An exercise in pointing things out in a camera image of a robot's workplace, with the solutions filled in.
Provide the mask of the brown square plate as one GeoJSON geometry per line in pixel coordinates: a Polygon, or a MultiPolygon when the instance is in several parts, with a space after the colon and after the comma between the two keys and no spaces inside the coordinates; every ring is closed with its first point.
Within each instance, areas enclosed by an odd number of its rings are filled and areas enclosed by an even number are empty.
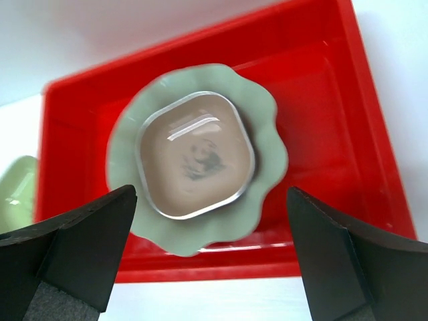
{"type": "Polygon", "coordinates": [[[237,107],[216,92],[193,92],[151,114],[136,139],[150,205],[186,220],[239,198],[255,172],[255,151],[237,107]]]}

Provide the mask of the green square plate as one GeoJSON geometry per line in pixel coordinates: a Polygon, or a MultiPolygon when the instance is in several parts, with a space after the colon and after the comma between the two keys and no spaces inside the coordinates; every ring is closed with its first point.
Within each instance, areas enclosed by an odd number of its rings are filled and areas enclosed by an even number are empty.
{"type": "Polygon", "coordinates": [[[1,233],[33,223],[37,159],[17,158],[1,177],[1,233]]]}

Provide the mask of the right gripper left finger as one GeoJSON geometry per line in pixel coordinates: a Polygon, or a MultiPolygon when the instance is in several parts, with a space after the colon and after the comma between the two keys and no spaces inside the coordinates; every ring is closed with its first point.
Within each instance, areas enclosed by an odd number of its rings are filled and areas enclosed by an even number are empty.
{"type": "Polygon", "coordinates": [[[79,208],[1,234],[2,320],[98,320],[134,218],[124,185],[79,208]]]}

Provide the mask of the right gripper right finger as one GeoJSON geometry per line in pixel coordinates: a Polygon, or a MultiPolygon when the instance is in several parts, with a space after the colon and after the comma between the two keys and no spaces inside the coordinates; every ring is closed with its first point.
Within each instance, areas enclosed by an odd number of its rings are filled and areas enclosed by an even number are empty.
{"type": "Polygon", "coordinates": [[[287,210],[313,320],[426,320],[427,244],[291,187],[287,210]]]}

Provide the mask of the large green scalloped bowl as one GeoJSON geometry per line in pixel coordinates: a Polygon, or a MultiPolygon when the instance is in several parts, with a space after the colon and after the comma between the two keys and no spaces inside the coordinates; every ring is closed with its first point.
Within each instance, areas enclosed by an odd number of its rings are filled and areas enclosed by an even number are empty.
{"type": "Polygon", "coordinates": [[[106,151],[110,189],[133,185],[138,201],[131,233],[181,257],[218,242],[230,242],[255,230],[266,195],[283,179],[288,152],[276,128],[277,104],[261,85],[224,64],[203,64],[168,72],[151,81],[125,106],[114,124],[106,151]],[[199,91],[221,94],[237,107],[255,151],[255,172],[234,202],[186,220],[162,216],[148,202],[136,159],[136,139],[154,112],[199,91]]]}

